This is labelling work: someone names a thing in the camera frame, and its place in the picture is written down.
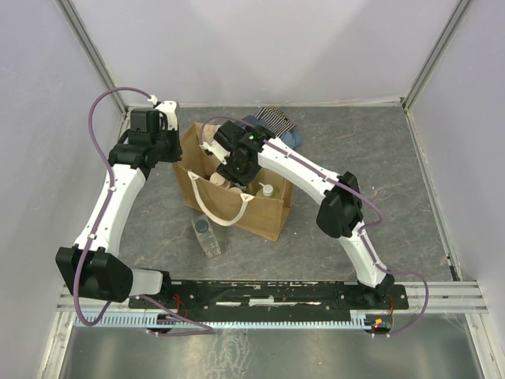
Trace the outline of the small green pump bottle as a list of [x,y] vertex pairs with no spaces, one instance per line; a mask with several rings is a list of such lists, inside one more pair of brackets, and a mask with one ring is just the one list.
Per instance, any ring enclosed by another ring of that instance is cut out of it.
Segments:
[[260,188],[256,192],[256,197],[266,199],[281,199],[282,195],[278,188],[272,184],[265,184],[260,182]]

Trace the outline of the brown canvas tote bag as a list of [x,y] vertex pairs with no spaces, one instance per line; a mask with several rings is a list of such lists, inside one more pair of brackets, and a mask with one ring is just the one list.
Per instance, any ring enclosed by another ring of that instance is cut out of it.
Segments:
[[[219,161],[200,148],[201,124],[194,122],[182,135],[181,161],[173,164],[184,204],[202,212],[224,227],[236,226],[276,241],[293,205],[294,185],[280,175],[262,168],[241,194],[210,183]],[[256,197],[259,183],[279,189],[281,199]]]

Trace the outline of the clear bottle black cap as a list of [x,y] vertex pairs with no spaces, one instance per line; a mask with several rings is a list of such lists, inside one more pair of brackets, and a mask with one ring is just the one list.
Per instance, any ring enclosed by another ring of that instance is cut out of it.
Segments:
[[207,258],[217,257],[222,250],[219,246],[211,221],[206,215],[200,215],[192,219],[193,230],[200,247]]

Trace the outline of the cream jar with lid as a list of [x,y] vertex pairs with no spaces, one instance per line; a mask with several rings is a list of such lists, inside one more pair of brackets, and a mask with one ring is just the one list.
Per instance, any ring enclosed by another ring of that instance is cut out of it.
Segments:
[[218,172],[213,173],[209,178],[210,183],[225,190],[230,188],[230,182]]

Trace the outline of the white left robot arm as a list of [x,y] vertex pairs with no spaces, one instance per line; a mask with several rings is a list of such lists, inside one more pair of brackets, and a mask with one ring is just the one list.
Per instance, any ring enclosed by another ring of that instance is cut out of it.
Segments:
[[112,169],[83,231],[70,247],[56,253],[56,265],[72,295],[111,302],[146,295],[157,308],[168,307],[174,289],[163,273],[133,269],[118,258],[126,220],[135,198],[159,162],[181,159],[174,101],[134,108],[130,127],[110,150]]

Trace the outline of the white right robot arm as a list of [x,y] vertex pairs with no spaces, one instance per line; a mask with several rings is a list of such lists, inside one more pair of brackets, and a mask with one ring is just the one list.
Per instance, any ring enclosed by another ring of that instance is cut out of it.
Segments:
[[288,147],[269,129],[244,120],[228,120],[202,133],[202,148],[220,162],[228,181],[249,185],[260,169],[272,171],[307,193],[318,205],[316,224],[339,241],[357,274],[359,303],[377,309],[390,298],[395,278],[379,259],[368,237],[362,207],[365,197],[349,171],[338,174]]

